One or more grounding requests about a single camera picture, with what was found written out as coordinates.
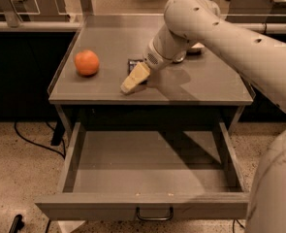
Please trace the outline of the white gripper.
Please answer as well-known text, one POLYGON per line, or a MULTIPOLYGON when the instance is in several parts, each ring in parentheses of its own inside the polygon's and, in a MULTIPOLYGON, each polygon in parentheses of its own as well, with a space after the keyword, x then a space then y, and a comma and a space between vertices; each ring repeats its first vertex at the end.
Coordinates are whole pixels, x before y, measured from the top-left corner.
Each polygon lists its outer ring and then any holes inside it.
POLYGON ((164 24, 144 50, 143 62, 137 63, 122 83, 121 91, 124 93, 132 92, 150 76, 150 69, 165 68, 197 43, 197 40, 188 40, 177 36, 164 24))

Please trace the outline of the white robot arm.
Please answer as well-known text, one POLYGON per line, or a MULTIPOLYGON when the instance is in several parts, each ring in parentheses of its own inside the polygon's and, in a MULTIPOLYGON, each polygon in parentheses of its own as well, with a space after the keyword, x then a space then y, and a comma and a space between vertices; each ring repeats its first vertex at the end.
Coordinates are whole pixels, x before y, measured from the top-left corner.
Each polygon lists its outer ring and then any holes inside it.
MULTIPOLYGON (((168 0, 164 25, 121 85, 130 93, 195 44, 206 46, 286 113, 286 44, 219 17, 210 0, 168 0)), ((286 233, 286 130, 261 158, 251 186, 245 233, 286 233)))

